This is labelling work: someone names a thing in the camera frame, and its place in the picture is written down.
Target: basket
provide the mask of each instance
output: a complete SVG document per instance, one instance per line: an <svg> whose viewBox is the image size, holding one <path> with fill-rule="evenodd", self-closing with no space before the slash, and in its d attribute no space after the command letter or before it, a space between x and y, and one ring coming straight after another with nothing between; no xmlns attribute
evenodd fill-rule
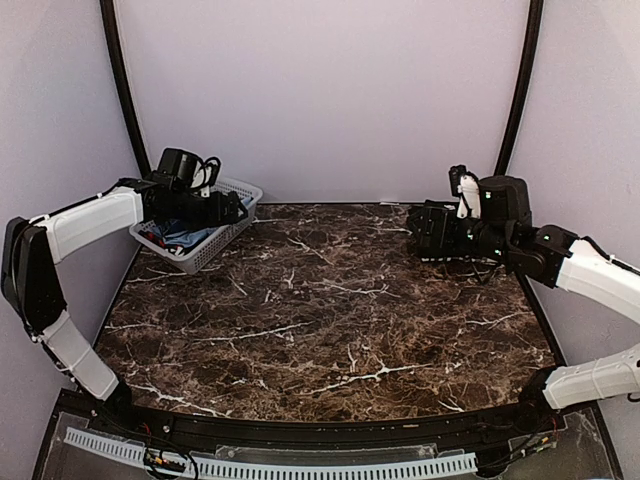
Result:
<svg viewBox="0 0 640 480"><path fill-rule="evenodd" d="M253 218L256 213L256 205L262 198L262 190L253 185L234 180L232 178L219 177L216 184L213 186L213 190L220 191L222 193L229 193L231 191L237 192L240 199L251 197L251 202L247 205L247 211L249 216L242 222L234 225L224 225L219 227L208 238L204 239L197 245L192 251L182 257L178 257L167 252L162 247L147 240L139 232L148 230L149 227L154 225L153 220L145 223L138 223L129 228L129 233L138 242L143 244L149 250L160 255L171 265L179 268L185 273L194 274L197 273L202 267L204 267L213 257L218 255L220 251L226 247L231 240L236 238L245 228L247 228L253 222Z"/></svg>

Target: white cable tray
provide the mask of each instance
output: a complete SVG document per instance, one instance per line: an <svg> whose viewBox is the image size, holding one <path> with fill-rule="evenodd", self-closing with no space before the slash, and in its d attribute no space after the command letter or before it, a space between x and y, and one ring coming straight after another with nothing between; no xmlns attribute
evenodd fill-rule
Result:
<svg viewBox="0 0 640 480"><path fill-rule="evenodd" d="M64 441L69 445L121 464L147 468L143 464L145 446L141 442L104 436L94 431L73 427L67 428ZM201 480L224 478L234 480L425 480L478 471L475 453L413 462L320 467L261 465L216 460L197 454L192 454L192 456L198 464ZM186 463L187 469L181 478L194 478L191 462L185 462L177 454L165 453L164 457L183 465ZM158 470L167 474L172 473L161 468Z"/></svg>

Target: robotic arm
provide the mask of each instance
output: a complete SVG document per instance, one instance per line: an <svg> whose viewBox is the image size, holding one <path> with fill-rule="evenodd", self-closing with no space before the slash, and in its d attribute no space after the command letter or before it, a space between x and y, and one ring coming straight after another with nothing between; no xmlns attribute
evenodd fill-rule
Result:
<svg viewBox="0 0 640 480"><path fill-rule="evenodd" d="M7 225L0 287L61 371L116 413L128 408L127 385L98 357L73 324L55 265L112 232L150 220L181 219L193 230L237 223L247 211L237 194L195 191L213 185L219 163L192 187L206 162L167 149L144 180L121 179L93 198L32 220ZM532 226L526 183L493 176L479 180L464 166L449 172L458 202L433 202L410 211L417 253L431 260L487 257L534 280L592 298L640 323L640 271L605 254L589 237L555 225ZM640 392L640 345L593 362L543 369L521 397L551 409Z"/></svg>
<svg viewBox="0 0 640 480"><path fill-rule="evenodd" d="M213 185L220 163L192 188L205 162L166 149L158 170L145 180L121 179L109 191L32 220L14 218L6 229L0 287L21 317L33 342L40 343L61 371L69 374L114 411L130 403L125 383L98 357L67 311L55 265L85 245L143 221L180 219L198 230L237 223L248 212L235 192L195 194Z"/></svg>
<svg viewBox="0 0 640 480"><path fill-rule="evenodd" d="M607 255L589 237L555 225L532 226L526 183L508 176L479 180L464 166L449 171L459 203L427 200L408 227L417 254L430 260L487 257L550 288L596 300L640 324L640 271ZM551 409L640 392L640 344L572 367L543 369L523 394L542 389Z"/></svg>

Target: marble tabletop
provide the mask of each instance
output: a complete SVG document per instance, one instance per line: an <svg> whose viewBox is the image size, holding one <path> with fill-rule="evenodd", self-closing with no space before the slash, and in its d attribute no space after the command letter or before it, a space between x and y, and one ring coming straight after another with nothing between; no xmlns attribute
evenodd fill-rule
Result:
<svg viewBox="0 0 640 480"><path fill-rule="evenodd" d="M406 214L259 205L196 275L143 249L97 351L137 404L201 415L387 420L517 401L553 365L517 280L422 262Z"/></svg>

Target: black cable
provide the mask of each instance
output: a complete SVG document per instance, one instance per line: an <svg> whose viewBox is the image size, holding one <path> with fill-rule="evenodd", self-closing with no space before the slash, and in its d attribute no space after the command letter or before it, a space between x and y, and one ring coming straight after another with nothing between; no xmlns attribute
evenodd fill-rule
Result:
<svg viewBox="0 0 640 480"><path fill-rule="evenodd" d="M128 435L133 435L133 436L139 436L142 435L141 432L136 432L134 430L130 430L127 427L123 427L122 425L120 425L116 420L110 418L111 414L107 412L107 410L104 407L100 408L100 413L102 414L102 418L104 418L105 420L107 420L112 426L114 426L115 428L117 428L118 430L125 432ZM193 479L194 480L198 480L200 473L198 470L198 464L196 463L196 461L193 459L193 457L191 456L191 454L189 452L183 451L183 449L181 447L179 447L178 445L176 445L173 442L170 442L169 440L165 440L164 438L160 438L157 437L155 435L151 435L148 434L147 437L151 440L155 440L156 442L159 443L164 443L166 446L172 448L173 450L175 450L175 452L180 455L182 458L184 458L185 460L189 460L191 462L191 464L193 465Z"/></svg>
<svg viewBox="0 0 640 480"><path fill-rule="evenodd" d="M542 428L547 424L547 420L549 420L549 418L551 417L545 417L545 419L538 424L538 426L533 431L533 433L531 433L531 435L529 435L520 445L512 449L509 453L507 453L503 457L500 457L498 460L494 460L493 462L487 463L486 465L482 465L482 468L499 467L505 461L510 461L511 455L513 455L516 452L519 452L520 450L522 450L523 447L526 447L527 444L531 442L531 440L533 440L538 433L540 433Z"/></svg>
<svg viewBox="0 0 640 480"><path fill-rule="evenodd" d="M611 257L609 256L609 254L607 252L605 252L602 249L602 247L600 245L598 245L593 238L591 238L590 236L587 235L586 237L582 237L581 240L584 240L584 241L588 242L589 245L591 245L593 247L593 249L596 252L598 252L598 254L601 257L603 257L605 260L607 260L607 261L610 260Z"/></svg>
<svg viewBox="0 0 640 480"><path fill-rule="evenodd" d="M604 258L607 262L611 262L612 265L615 265L616 267L619 267L619 268L621 268L623 270L626 270L627 272L633 273L635 275L640 275L640 270L638 270L637 268L635 268L635 267L633 267L631 265L628 265L627 263L625 263L623 261L617 260L616 258L614 258L611 255L609 255L607 252L604 251L604 249L600 245L598 245L596 243L596 241L593 238L591 238L589 236L586 236L586 237L582 237L581 240L584 240L584 241L588 242L589 245L591 245L593 247L593 249L596 252L598 252L598 254L602 258Z"/></svg>
<svg viewBox="0 0 640 480"><path fill-rule="evenodd" d="M222 162L218 157L210 157L204 161L199 157L196 157L196 159L198 160L200 170L202 170L204 177L202 178L200 185L189 189L191 192L197 192L201 188L205 187L213 187L216 180L218 180L218 173L220 173L220 167L222 166Z"/></svg>

